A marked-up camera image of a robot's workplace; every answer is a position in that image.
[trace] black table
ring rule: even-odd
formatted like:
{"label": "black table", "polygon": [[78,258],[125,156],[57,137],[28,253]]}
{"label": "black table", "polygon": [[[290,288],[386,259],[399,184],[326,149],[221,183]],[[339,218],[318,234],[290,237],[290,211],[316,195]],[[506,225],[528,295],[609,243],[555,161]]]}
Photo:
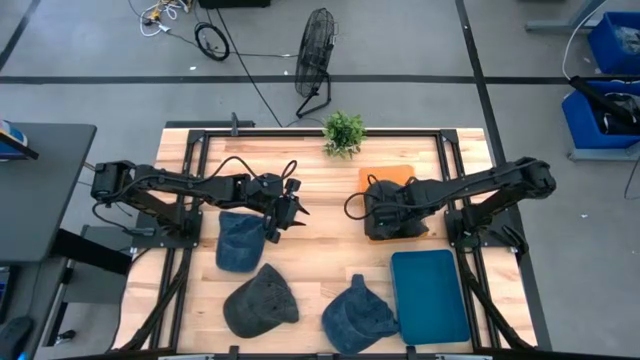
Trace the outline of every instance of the black table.
{"label": "black table", "polygon": [[17,269],[6,321],[24,315],[33,319],[25,347],[32,358],[68,260],[126,274],[130,257],[59,228],[96,127],[14,125],[40,157],[0,163],[0,264]]}

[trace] fan grille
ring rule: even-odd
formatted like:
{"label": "fan grille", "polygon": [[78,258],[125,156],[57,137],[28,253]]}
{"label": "fan grille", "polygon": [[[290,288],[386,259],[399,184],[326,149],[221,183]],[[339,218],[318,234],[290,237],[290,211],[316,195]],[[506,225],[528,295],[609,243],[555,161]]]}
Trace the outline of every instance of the fan grille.
{"label": "fan grille", "polygon": [[300,42],[296,64],[296,91],[308,97],[317,93],[326,74],[335,34],[333,15],[327,9],[314,10]]}

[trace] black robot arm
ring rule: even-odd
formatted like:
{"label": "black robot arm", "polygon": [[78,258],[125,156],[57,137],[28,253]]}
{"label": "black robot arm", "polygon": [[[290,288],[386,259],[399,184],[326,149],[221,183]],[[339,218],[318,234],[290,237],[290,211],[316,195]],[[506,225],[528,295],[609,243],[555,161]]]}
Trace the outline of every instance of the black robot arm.
{"label": "black robot arm", "polygon": [[462,209],[465,228],[473,230],[489,224],[495,214],[518,201],[546,198],[555,188],[549,164],[525,157],[447,181],[413,178],[404,186],[389,181],[370,181],[365,193],[353,194],[347,200],[348,203],[356,195],[363,195],[365,215],[354,217],[348,212],[347,215],[365,219],[365,233],[372,240],[415,237],[427,231],[421,220],[450,201],[496,191],[482,203]]}
{"label": "black robot arm", "polygon": [[[220,168],[231,159],[225,160]],[[186,236],[192,231],[187,211],[181,203],[165,203],[149,191],[161,191],[192,197],[221,209],[246,207],[264,215],[266,238],[278,242],[277,229],[304,225],[295,221],[298,210],[308,212],[300,205],[294,194],[300,188],[300,181],[285,178],[295,170],[296,162],[287,165],[282,175],[263,174],[257,176],[249,168],[250,174],[217,176],[219,169],[207,178],[197,178],[150,165],[135,165],[129,161],[102,163],[96,165],[96,173],[91,196],[99,204],[110,205],[123,202],[140,212],[152,216],[168,232]]]}

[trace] concrete floor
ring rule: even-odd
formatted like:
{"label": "concrete floor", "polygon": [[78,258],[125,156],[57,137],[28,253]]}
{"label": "concrete floor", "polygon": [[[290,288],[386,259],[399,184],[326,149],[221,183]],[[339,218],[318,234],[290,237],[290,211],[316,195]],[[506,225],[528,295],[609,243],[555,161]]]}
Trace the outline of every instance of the concrete floor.
{"label": "concrete floor", "polygon": [[[141,11],[152,0],[132,0]],[[31,0],[5,0],[0,12],[0,49],[9,41]],[[527,20],[561,19],[581,0],[466,0],[484,74],[561,76],[567,35],[523,31]],[[240,51],[295,53],[308,14],[327,7],[340,34],[329,67],[335,75],[473,75],[453,0],[273,0],[265,9],[229,9],[223,15]],[[610,0],[609,10],[640,11],[636,0]],[[198,11],[200,19],[206,14]],[[219,20],[215,13],[216,25]],[[169,22],[188,39],[196,20]],[[567,61],[570,74],[596,74],[579,35]],[[291,59],[247,58],[255,75],[293,74]],[[15,85],[11,76],[204,76],[244,75],[233,56],[223,63],[168,36],[144,38],[125,0],[41,0],[0,71],[0,115],[14,121],[92,123],[98,133],[88,161],[153,162],[166,121],[227,120],[232,111],[257,126],[274,126],[251,84]],[[285,123],[300,97],[290,83],[260,89]],[[560,108],[563,85],[489,85],[490,100],[508,159],[533,156],[549,162],[558,190],[548,200],[523,202],[545,320],[557,351],[640,356],[640,243],[635,225],[640,202],[622,193],[630,163],[572,163]],[[367,126],[485,127],[474,84],[335,83],[333,102],[315,114],[338,109],[360,113]],[[91,174],[83,173],[83,181]],[[640,186],[633,187],[640,191]],[[76,189],[63,226],[78,232],[101,225],[88,209],[88,188]],[[117,209],[104,211],[133,224]],[[104,351],[116,327],[115,306],[74,305],[63,330],[78,337],[43,359]]]}

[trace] fan stand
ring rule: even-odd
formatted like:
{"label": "fan stand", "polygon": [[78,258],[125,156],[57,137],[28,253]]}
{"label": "fan stand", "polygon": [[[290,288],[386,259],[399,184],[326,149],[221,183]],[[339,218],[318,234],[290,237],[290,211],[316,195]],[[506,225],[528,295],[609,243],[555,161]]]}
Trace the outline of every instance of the fan stand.
{"label": "fan stand", "polygon": [[302,105],[300,105],[300,107],[298,108],[298,111],[296,111],[296,116],[298,116],[298,119],[302,119],[302,117],[304,117],[305,115],[312,113],[318,109],[322,109],[323,107],[329,105],[329,103],[331,102],[331,75],[329,75],[329,73],[325,71],[324,78],[327,80],[327,101],[325,101],[323,104],[320,104],[314,107],[313,109],[302,111],[302,109],[304,109],[304,107],[307,106],[307,103],[309,103],[309,101],[313,97],[320,95],[318,93],[318,90],[316,90],[314,93],[307,96],[307,99],[302,103]]}

